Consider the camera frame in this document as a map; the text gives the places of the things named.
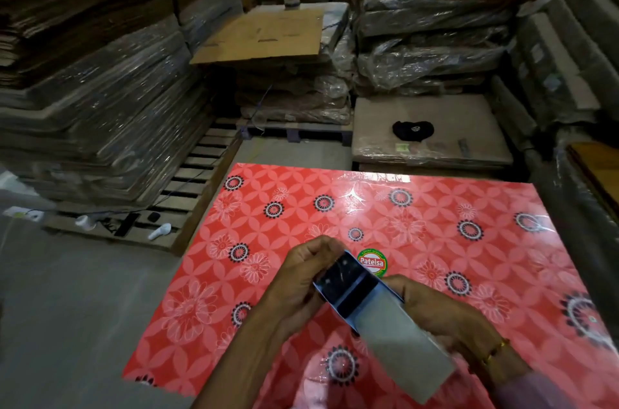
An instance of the person's left hand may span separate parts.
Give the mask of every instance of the person's left hand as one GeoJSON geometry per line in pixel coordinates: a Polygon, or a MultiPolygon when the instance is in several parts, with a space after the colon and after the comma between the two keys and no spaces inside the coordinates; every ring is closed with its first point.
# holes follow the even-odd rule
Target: person's left hand
{"type": "Polygon", "coordinates": [[[324,300],[314,288],[314,278],[344,253],[344,244],[329,236],[319,236],[292,248],[260,304],[279,321],[279,331],[287,340],[313,318],[324,300]]]}

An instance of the pallet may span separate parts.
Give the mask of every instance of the pallet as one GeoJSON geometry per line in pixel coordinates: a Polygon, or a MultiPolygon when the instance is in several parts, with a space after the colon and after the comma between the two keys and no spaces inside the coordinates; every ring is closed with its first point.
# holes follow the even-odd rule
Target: pallet
{"type": "Polygon", "coordinates": [[[359,171],[380,172],[386,174],[405,174],[408,176],[439,176],[441,178],[500,179],[498,171],[454,170],[451,168],[406,166],[403,164],[359,163],[359,171]]]}
{"type": "Polygon", "coordinates": [[[289,142],[299,143],[301,139],[339,140],[343,146],[352,145],[353,124],[337,125],[334,123],[315,122],[260,122],[256,127],[249,119],[228,119],[220,117],[215,120],[214,127],[234,128],[241,131],[244,140],[255,136],[286,137],[289,142]]]}
{"type": "Polygon", "coordinates": [[[72,202],[59,202],[56,212],[45,216],[43,228],[89,238],[138,244],[182,256],[242,141],[236,129],[210,128],[151,207],[142,211],[135,211],[136,208],[130,207],[116,209],[132,213],[99,214],[96,227],[91,231],[84,231],[75,225],[77,217],[109,207],[98,209],[72,202]],[[148,218],[153,212],[160,215],[156,221],[148,218]],[[116,236],[123,222],[126,234],[116,236]],[[148,235],[164,223],[172,226],[172,232],[149,241],[148,235]]]}

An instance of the floral patterned tablecloth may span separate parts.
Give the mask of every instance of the floral patterned tablecloth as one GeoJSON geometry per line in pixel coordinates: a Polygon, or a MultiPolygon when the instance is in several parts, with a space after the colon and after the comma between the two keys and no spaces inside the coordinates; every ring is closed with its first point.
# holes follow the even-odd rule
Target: floral patterned tablecloth
{"type": "MultiPolygon", "coordinates": [[[[619,407],[618,354],[531,184],[259,164],[230,172],[124,378],[195,396],[289,249],[320,234],[479,308],[578,407],[619,407]]],[[[491,407],[457,365],[427,407],[491,407]]],[[[324,306],[256,402],[291,406],[417,405],[324,306]]]]}

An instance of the black and white circular flower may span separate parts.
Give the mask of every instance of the black and white circular flower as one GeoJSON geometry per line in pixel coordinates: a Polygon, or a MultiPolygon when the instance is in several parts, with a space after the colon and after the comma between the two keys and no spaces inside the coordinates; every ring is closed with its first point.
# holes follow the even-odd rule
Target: black and white circular flower
{"type": "Polygon", "coordinates": [[[352,241],[361,241],[363,239],[363,231],[361,228],[351,228],[349,230],[349,238],[352,241]]]}
{"type": "Polygon", "coordinates": [[[348,347],[334,347],[327,356],[327,372],[334,383],[349,386],[359,376],[357,357],[348,347]]]}
{"type": "Polygon", "coordinates": [[[451,271],[445,276],[445,285],[450,292],[458,296],[467,296],[473,289],[470,280],[462,272],[451,271]]]}
{"type": "Polygon", "coordinates": [[[157,384],[155,383],[155,378],[149,374],[136,376],[135,382],[146,386],[152,386],[155,388],[157,387],[157,384]]]}
{"type": "Polygon", "coordinates": [[[314,199],[314,207],[321,212],[328,212],[333,209],[336,201],[330,195],[322,194],[314,199]]]}
{"type": "Polygon", "coordinates": [[[516,225],[530,233],[537,233],[545,230],[539,219],[530,213],[516,213],[514,215],[514,220],[516,221],[516,225]]]}
{"type": "Polygon", "coordinates": [[[242,301],[232,309],[232,324],[236,327],[240,327],[243,324],[243,320],[247,318],[247,313],[251,310],[251,305],[246,301],[242,301]]]}
{"type": "Polygon", "coordinates": [[[228,256],[232,262],[243,262],[250,255],[250,247],[245,243],[237,243],[230,249],[228,256]]]}
{"type": "Polygon", "coordinates": [[[283,204],[281,202],[269,202],[264,208],[264,214],[269,218],[277,218],[283,214],[283,204]]]}
{"type": "Polygon", "coordinates": [[[243,178],[241,176],[230,176],[223,184],[226,190],[236,190],[243,186],[243,178]]]}
{"type": "Polygon", "coordinates": [[[413,203],[413,196],[404,189],[394,189],[389,193],[389,199],[398,207],[408,207],[413,203]]]}
{"type": "Polygon", "coordinates": [[[612,340],[589,295],[574,292],[566,295],[561,305],[561,312],[568,318],[568,325],[576,329],[577,335],[586,337],[594,346],[613,348],[612,340]]]}
{"type": "Polygon", "coordinates": [[[470,241],[479,241],[484,237],[484,230],[474,221],[462,220],[458,223],[458,231],[463,237],[470,241]]]}

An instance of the hand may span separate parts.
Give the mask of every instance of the hand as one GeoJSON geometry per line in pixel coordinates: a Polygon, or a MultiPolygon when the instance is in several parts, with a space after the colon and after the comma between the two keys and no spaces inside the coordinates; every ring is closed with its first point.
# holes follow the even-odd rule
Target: hand
{"type": "Polygon", "coordinates": [[[476,364],[503,339],[484,315],[467,303],[403,275],[384,282],[404,300],[404,310],[417,326],[436,336],[449,351],[476,364]]]}
{"type": "Polygon", "coordinates": [[[300,331],[324,304],[314,278],[344,253],[344,244],[319,236],[292,248],[259,305],[279,320],[283,340],[300,331]]]}

